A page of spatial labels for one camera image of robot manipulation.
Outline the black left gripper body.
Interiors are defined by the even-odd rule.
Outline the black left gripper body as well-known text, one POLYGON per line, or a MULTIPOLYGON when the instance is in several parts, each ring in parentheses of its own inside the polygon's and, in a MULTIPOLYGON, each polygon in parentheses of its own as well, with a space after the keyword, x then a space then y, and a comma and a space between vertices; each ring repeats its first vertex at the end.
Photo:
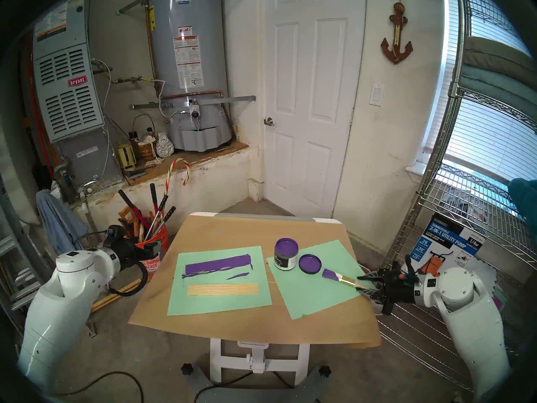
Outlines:
POLYGON ((137 267, 141 272, 147 272, 143 260, 148 259, 148 250, 135 245, 131 239, 119 239, 120 271, 137 267))

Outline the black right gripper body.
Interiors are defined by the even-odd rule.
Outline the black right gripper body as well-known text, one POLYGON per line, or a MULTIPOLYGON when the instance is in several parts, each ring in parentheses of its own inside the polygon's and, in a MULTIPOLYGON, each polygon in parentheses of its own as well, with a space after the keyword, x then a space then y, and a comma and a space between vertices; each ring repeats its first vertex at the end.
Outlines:
POLYGON ((381 281, 381 314, 391 315, 394 306, 398 303, 416 304, 415 287, 419 277, 414 271, 411 260, 405 260, 407 272, 402 270, 399 261, 392 261, 388 270, 383 270, 381 281))

